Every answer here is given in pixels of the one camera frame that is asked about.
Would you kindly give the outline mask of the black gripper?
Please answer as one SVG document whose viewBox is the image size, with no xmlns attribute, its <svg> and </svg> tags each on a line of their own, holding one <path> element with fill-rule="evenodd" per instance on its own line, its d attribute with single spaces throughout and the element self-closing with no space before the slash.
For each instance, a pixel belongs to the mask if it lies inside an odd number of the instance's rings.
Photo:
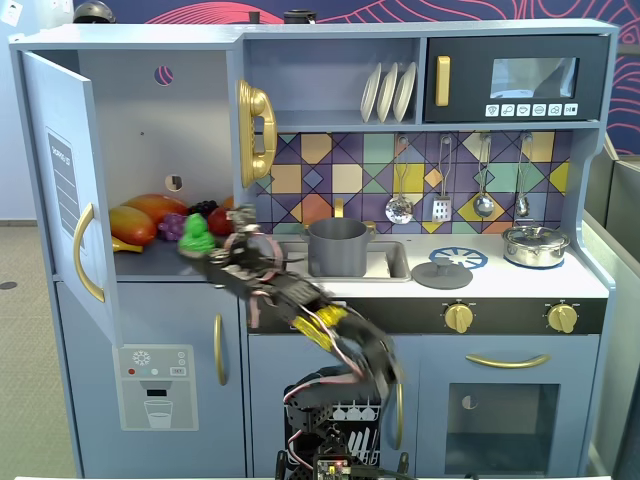
<svg viewBox="0 0 640 480">
<path fill-rule="evenodd" d="M 179 254 L 193 270 L 206 273 L 214 286 L 236 296 L 267 293 L 272 282 L 285 273 L 284 254 L 271 236 L 258 232 L 256 209 L 243 204 L 226 212 L 232 235 L 222 248 Z"/>
</svg>

